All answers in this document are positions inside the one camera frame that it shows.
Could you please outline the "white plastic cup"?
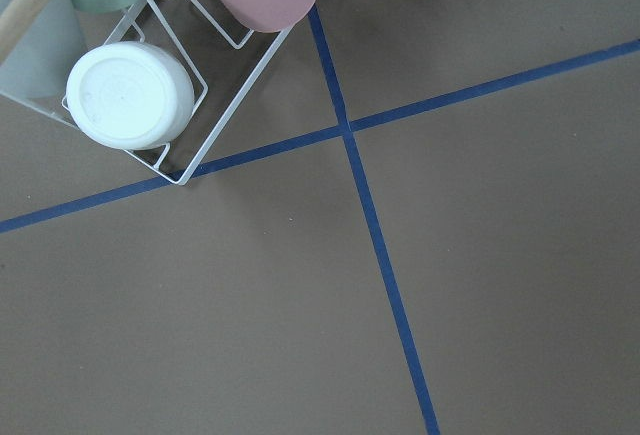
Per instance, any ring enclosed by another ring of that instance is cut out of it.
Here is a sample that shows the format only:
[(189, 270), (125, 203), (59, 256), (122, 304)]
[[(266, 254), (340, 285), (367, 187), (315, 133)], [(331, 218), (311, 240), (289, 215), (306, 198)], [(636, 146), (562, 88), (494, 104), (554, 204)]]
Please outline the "white plastic cup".
[(193, 115), (195, 90), (173, 55), (126, 41), (94, 48), (75, 63), (66, 104), (92, 140), (114, 149), (145, 150), (184, 131)]

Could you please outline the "pale grey plastic cup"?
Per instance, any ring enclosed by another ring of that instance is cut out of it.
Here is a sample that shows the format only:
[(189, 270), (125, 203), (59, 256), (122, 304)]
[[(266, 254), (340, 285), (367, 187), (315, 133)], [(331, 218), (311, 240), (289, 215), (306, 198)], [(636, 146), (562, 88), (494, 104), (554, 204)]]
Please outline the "pale grey plastic cup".
[(86, 43), (71, 0), (50, 0), (1, 65), (1, 90), (21, 98), (65, 91)]

